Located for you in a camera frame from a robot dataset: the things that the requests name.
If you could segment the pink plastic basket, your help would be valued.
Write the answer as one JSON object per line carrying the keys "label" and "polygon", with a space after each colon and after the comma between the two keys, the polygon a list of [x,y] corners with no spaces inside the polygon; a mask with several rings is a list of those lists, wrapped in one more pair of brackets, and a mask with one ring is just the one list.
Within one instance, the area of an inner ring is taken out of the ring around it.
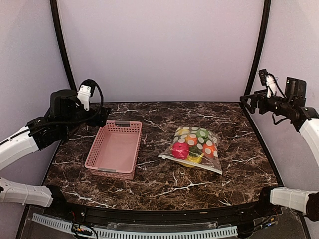
{"label": "pink plastic basket", "polygon": [[141,136],[139,121],[108,120],[94,139],[85,168],[93,175],[132,180]]}

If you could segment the orange toy fruit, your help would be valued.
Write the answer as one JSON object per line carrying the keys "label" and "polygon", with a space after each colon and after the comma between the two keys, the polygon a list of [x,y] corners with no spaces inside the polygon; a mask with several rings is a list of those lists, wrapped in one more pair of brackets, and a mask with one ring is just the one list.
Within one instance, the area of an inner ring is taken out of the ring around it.
{"label": "orange toy fruit", "polygon": [[215,147],[215,145],[207,145],[205,144],[203,146],[203,151],[204,155],[207,157],[207,158],[215,158],[215,157],[218,157],[218,150],[217,148]]}

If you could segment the orange green toy mango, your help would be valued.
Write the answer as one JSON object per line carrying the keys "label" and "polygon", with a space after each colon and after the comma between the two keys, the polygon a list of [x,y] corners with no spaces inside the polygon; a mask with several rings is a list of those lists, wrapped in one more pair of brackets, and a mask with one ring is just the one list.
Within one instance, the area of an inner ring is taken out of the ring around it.
{"label": "orange green toy mango", "polygon": [[197,136],[195,134],[189,134],[186,138],[185,141],[190,147],[196,146],[198,143]]}

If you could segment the clear dotted zip bag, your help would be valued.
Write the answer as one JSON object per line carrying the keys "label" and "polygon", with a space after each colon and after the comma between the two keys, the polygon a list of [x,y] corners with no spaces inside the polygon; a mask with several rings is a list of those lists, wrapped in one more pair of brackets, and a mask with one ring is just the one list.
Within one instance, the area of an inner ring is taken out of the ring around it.
{"label": "clear dotted zip bag", "polygon": [[179,127],[172,144],[159,158],[174,161],[184,167],[204,169],[221,175],[219,161],[219,137],[212,131],[201,127]]}

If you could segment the yellow toy lemon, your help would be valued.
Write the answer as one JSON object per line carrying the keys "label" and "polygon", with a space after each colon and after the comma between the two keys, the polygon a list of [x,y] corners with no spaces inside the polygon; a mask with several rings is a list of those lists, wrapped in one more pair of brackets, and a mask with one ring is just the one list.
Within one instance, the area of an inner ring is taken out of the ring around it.
{"label": "yellow toy lemon", "polygon": [[190,133],[190,128],[189,127],[183,127],[180,128],[176,131],[176,136],[182,136],[182,135],[187,135]]}

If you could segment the green toy watermelon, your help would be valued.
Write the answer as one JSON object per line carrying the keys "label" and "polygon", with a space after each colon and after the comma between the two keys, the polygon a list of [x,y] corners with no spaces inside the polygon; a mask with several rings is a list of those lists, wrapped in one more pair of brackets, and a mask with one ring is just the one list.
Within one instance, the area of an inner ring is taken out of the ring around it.
{"label": "green toy watermelon", "polygon": [[201,150],[197,148],[197,146],[190,147],[189,152],[191,155],[200,155],[202,153]]}

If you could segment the yellow toy banana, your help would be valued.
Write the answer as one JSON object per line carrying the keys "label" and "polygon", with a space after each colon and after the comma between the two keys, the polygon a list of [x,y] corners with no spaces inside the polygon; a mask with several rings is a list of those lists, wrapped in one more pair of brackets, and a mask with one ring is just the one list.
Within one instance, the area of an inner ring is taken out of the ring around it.
{"label": "yellow toy banana", "polygon": [[182,165],[188,168],[194,168],[195,167],[194,164],[201,164],[203,157],[204,157],[204,153],[202,153],[200,156],[196,155],[195,157],[188,156],[186,161],[192,164],[190,165],[190,164],[182,163]]}

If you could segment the red toy fruit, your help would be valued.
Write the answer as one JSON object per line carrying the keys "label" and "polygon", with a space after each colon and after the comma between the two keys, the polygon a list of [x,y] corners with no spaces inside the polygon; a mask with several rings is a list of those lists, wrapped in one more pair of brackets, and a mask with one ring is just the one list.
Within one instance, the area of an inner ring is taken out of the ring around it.
{"label": "red toy fruit", "polygon": [[172,147],[174,158],[185,160],[189,156],[189,146],[187,143],[177,142]]}

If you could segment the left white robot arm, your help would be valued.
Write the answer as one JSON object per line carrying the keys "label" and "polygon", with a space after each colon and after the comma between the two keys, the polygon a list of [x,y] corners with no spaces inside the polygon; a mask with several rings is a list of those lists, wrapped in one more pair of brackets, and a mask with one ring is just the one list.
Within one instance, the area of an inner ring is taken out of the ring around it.
{"label": "left white robot arm", "polygon": [[[82,124],[104,127],[110,107],[99,105],[86,111],[79,107],[67,113],[64,121],[58,121],[52,113],[38,117],[22,127],[14,135],[0,143],[0,168],[5,169],[21,158],[41,151],[56,141],[67,141]],[[34,186],[0,179],[1,203],[20,203],[51,208],[59,217],[70,213],[70,205],[54,185]]]}

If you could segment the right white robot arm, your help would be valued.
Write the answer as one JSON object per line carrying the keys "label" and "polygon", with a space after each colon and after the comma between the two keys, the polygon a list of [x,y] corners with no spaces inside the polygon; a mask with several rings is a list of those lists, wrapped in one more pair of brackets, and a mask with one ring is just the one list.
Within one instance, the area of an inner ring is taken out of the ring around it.
{"label": "right white robot arm", "polygon": [[281,116],[279,126],[272,120],[265,126],[254,117],[261,139],[267,147],[282,180],[282,186],[255,204],[254,211],[265,216],[275,205],[289,207],[311,221],[319,219],[319,115],[305,107],[302,94],[267,96],[265,90],[241,96],[240,101],[251,113],[273,118]]}

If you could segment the right black frame post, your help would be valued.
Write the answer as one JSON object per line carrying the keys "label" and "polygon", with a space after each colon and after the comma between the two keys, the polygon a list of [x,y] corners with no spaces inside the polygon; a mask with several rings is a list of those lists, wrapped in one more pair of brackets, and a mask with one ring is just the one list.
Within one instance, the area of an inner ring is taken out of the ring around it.
{"label": "right black frame post", "polygon": [[265,41],[265,37],[266,37],[270,9],[271,9],[271,0],[264,0],[260,28],[259,28],[259,34],[258,34],[258,39],[257,39],[257,43],[256,43],[256,49],[255,49],[249,77],[247,80],[247,84],[245,87],[244,95],[249,95],[251,93],[252,87],[254,85],[254,81],[255,81],[256,74],[257,74],[257,70],[258,70],[258,66],[260,63],[260,58],[261,58],[262,50],[263,50],[263,46],[264,46],[264,41]]}

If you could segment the black frame post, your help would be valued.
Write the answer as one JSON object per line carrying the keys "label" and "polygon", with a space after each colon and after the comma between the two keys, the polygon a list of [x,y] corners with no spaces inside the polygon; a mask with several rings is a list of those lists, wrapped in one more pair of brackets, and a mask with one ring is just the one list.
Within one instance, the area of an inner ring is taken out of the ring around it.
{"label": "black frame post", "polygon": [[258,34],[258,39],[257,39],[257,43],[256,43],[256,49],[255,49],[249,77],[247,80],[247,84],[245,87],[244,95],[249,95],[251,93],[252,87],[254,85],[254,81],[255,81],[256,74],[257,74],[257,70],[258,70],[258,66],[260,63],[260,58],[261,58],[262,50],[263,50],[263,46],[264,46],[264,41],[265,41],[265,37],[266,37],[270,9],[271,9],[271,0],[264,0],[260,28],[259,28],[259,34]]}
{"label": "black frame post", "polygon": [[55,31],[65,75],[67,77],[68,85],[71,90],[77,91],[78,88],[76,86],[76,83],[73,77],[73,73],[72,73],[72,69],[71,69],[71,65],[70,65],[70,61],[69,61],[69,57],[68,57],[68,53],[67,53],[66,45],[64,41],[64,35],[62,32],[61,19],[60,19],[59,9],[58,9],[58,1],[50,0],[49,2],[50,2],[50,9],[51,9],[51,16],[53,20],[54,31]]}

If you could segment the black front rail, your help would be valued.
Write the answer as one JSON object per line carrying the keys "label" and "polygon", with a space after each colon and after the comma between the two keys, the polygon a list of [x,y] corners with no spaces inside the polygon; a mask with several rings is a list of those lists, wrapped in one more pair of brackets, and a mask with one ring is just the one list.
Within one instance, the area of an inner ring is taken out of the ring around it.
{"label": "black front rail", "polygon": [[38,213],[53,219],[71,221],[90,226],[109,226],[111,223],[129,225],[192,225],[212,224],[238,226],[241,231],[251,231],[260,226],[291,226],[298,217],[285,208],[253,202],[237,206],[180,211],[141,211],[107,209],[59,202],[50,208],[29,206],[28,219]]}

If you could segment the left black frame post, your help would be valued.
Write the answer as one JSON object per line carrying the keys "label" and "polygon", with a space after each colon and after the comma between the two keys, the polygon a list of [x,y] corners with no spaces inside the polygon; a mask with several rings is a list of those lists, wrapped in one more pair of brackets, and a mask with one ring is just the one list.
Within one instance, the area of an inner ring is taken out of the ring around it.
{"label": "left black frame post", "polygon": [[65,75],[67,77],[68,85],[71,90],[77,91],[78,88],[76,86],[76,83],[73,77],[73,73],[72,73],[72,69],[71,69],[71,65],[70,65],[70,61],[69,61],[69,57],[68,57],[68,53],[67,53],[66,45],[64,41],[64,35],[62,32],[61,19],[60,19],[59,9],[58,9],[58,1],[50,0],[49,2],[50,2],[50,9],[51,9],[51,16],[53,20],[54,31],[55,31]]}

